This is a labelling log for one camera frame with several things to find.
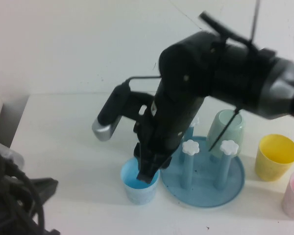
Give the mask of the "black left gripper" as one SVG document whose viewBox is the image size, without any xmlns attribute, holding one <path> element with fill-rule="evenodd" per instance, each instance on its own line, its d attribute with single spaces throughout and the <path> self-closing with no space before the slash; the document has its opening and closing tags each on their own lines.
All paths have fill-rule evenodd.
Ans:
<svg viewBox="0 0 294 235">
<path fill-rule="evenodd" d="M 38 215 L 37 223 L 11 193 L 13 178 L 29 190 Z M 30 180 L 14 163 L 0 157 L 0 235 L 42 235 L 43 204 L 55 195 L 57 187 L 58 181 L 53 178 Z"/>
</svg>

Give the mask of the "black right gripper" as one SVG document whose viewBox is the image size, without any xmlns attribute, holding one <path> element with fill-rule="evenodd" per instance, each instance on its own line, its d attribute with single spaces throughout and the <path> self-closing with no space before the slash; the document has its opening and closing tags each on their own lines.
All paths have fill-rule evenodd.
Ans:
<svg viewBox="0 0 294 235">
<path fill-rule="evenodd" d="M 160 82 L 151 105 L 133 129 L 139 140 L 136 145 L 138 180 L 150 184 L 159 168 L 169 166 L 172 153 L 179 147 L 203 101 L 203 97 L 190 91 L 166 91 Z"/>
</svg>

